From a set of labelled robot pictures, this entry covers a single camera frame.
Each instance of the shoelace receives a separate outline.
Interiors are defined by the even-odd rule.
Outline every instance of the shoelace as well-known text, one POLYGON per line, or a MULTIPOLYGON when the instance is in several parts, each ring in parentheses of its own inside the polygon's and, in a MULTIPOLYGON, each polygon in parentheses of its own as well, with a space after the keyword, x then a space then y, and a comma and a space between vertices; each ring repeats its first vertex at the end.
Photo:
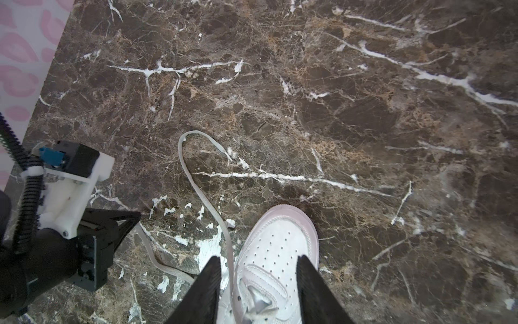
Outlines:
MULTIPOLYGON (((191 176, 191 173, 187 169, 187 165, 185 164, 183 160, 183 142, 186 140, 186 137, 191 134, 199 134, 203 135, 206 138, 209 139, 209 141, 216 146, 218 150, 220 150, 223 154, 226 155, 229 161, 232 161, 232 158, 227 154, 225 151, 225 148, 216 142, 216 140, 209 135, 205 134, 204 132, 200 131, 190 131, 182 134, 180 136, 180 139, 178 140, 178 157, 180 159, 180 164, 182 165, 182 169, 185 172, 185 175, 187 175, 187 179, 189 179, 189 182, 191 183, 191 186, 194 188, 194 191, 196 191, 196 194, 201 199, 202 203, 205 205, 205 207, 209 210, 209 212, 212 214, 216 222, 218 222, 218 225, 221 228, 221 231, 223 232, 223 236, 225 237, 225 245, 226 245, 226 252, 227 252, 227 264, 228 264, 228 284, 230 289, 230 296, 232 298, 232 292, 234 291, 234 250, 232 249, 232 239, 230 238, 230 233, 228 232, 228 229, 226 227, 225 222, 223 221, 223 218, 221 218, 220 214, 214 208, 214 206, 210 203, 210 201, 207 199, 203 191, 194 183, 193 177, 191 176)), ((236 318, 236 312, 232 312, 234 314, 234 318, 236 319, 236 323, 239 323, 236 318)))
MULTIPOLYGON (((178 140, 178 158, 180 159, 180 164, 182 165, 182 169, 183 169, 185 175, 187 176, 187 179, 189 179, 191 186, 194 188, 194 191, 196 191, 196 194, 202 201, 202 203, 212 214, 212 216, 214 217, 216 222, 218 222, 218 225, 221 228, 223 236, 225 237, 225 246, 226 246, 226 253, 227 253, 227 264, 228 264, 228 279, 229 279, 228 284, 229 284, 229 289, 230 289, 230 296, 232 296, 232 292, 234 291, 234 250, 232 249, 232 239, 230 237, 230 233, 228 232, 226 224, 223 221, 223 218, 221 218, 221 216, 218 213, 218 211, 216 210, 216 208, 214 208, 214 206, 207 199, 207 197, 205 196, 203 191, 194 183, 193 177, 191 176, 191 173, 187 169, 187 165, 185 164, 185 162, 183 160, 182 145, 183 145, 183 142, 186 140, 186 137, 191 134, 199 134, 199 135, 205 136, 206 138, 209 139, 209 141, 214 146, 216 146, 216 148, 219 151, 221 151, 222 153, 225 154, 225 156, 228 158, 229 161, 232 161, 232 158, 228 155, 228 153, 225 151, 225 148, 221 144, 216 142, 216 140, 214 138, 210 137, 209 135, 205 134, 204 132, 200 132, 200 131, 186 132, 186 133, 182 134, 180 136, 180 139, 178 140)), ((153 249, 152 249, 151 245, 149 244, 149 240, 148 240, 146 233, 144 232, 144 229, 143 229, 142 225, 140 224, 140 222, 139 222, 138 226, 135 227, 135 229, 137 231, 137 234, 140 236, 140 238, 144 242, 144 246, 146 247, 146 251, 148 253, 149 259, 151 260, 151 263, 153 263, 153 265, 157 269, 159 269, 165 273, 168 273, 170 275, 173 275, 175 277, 178 277, 180 279, 183 279, 183 280, 187 281, 189 284, 192 284, 194 282, 194 279, 186 272, 181 271, 181 270, 176 269, 171 266, 166 266, 166 265, 160 264, 155 257, 153 249)), ((237 320, 237 318, 236 318, 237 314, 234 310, 233 310, 233 314, 234 314, 234 318, 236 319, 236 323, 241 323, 240 321, 237 320)))

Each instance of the black cable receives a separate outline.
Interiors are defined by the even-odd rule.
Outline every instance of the black cable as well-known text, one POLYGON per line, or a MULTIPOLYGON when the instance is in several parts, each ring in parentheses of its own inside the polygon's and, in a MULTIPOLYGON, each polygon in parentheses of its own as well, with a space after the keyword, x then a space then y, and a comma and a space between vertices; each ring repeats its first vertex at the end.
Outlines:
MULTIPOLYGON (((43 166, 43 162, 37 156, 30 156, 27 167, 43 166)), ((12 250, 16 254, 27 253, 38 229, 38 206, 41 190, 43 189, 43 175, 28 176, 25 179, 22 202, 18 211, 18 221, 12 239, 12 250)))
MULTIPOLYGON (((7 153, 22 170, 26 171, 30 166, 43 167, 43 161, 41 161, 39 157, 28 155, 28 152, 22 147, 1 112, 0 142, 2 142, 7 153)), ((38 229, 39 215, 37 213, 42 189, 43 175, 26 177, 18 212, 18 220, 12 240, 12 249, 16 254, 27 253, 32 246, 38 229)))
POLYGON ((28 153, 20 144, 15 133, 0 112, 0 142, 4 145, 7 153, 18 164, 22 170, 27 170, 28 153))

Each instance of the white cable clip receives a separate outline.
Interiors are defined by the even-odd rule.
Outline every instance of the white cable clip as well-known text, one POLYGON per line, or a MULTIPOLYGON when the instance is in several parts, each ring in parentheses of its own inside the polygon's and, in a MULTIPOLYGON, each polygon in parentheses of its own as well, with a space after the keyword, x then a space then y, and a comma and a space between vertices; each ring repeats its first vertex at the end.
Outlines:
POLYGON ((41 165, 29 166, 27 170, 21 173, 21 177, 25 180, 26 177, 37 177, 45 174, 45 169, 41 165))

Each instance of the brown marble tile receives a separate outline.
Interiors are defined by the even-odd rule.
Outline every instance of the brown marble tile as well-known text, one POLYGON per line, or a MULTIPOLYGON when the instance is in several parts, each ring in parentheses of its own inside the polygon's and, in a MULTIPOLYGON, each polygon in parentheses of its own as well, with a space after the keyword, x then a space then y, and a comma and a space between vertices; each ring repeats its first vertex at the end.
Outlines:
MULTIPOLYGON (((357 323, 516 321, 515 2, 193 2, 115 0, 119 17, 108 1, 76 1, 24 143, 66 138, 114 156, 99 193, 145 215, 162 262, 197 273, 196 242, 217 231, 197 219, 177 141, 207 132, 250 166, 201 138, 184 145, 195 181, 236 220, 236 253, 289 203, 314 221, 321 273, 357 323), (215 62, 227 64, 193 68, 215 62), (209 176, 260 169, 307 181, 209 176)), ((62 284, 29 314, 127 323, 137 302, 162 323, 187 290, 171 276, 162 293, 162 280, 130 235, 105 287, 62 284)))

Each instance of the white sneaker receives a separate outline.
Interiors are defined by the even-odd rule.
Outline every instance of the white sneaker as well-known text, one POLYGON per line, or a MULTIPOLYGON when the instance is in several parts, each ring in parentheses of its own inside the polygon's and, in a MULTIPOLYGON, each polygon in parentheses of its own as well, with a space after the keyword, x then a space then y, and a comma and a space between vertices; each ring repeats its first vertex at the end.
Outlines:
POLYGON ((235 323, 234 318, 239 324, 301 323, 296 276, 300 255, 317 268, 319 241, 313 223, 296 207, 271 208, 241 249, 235 262, 232 301, 227 287, 216 323, 235 323))

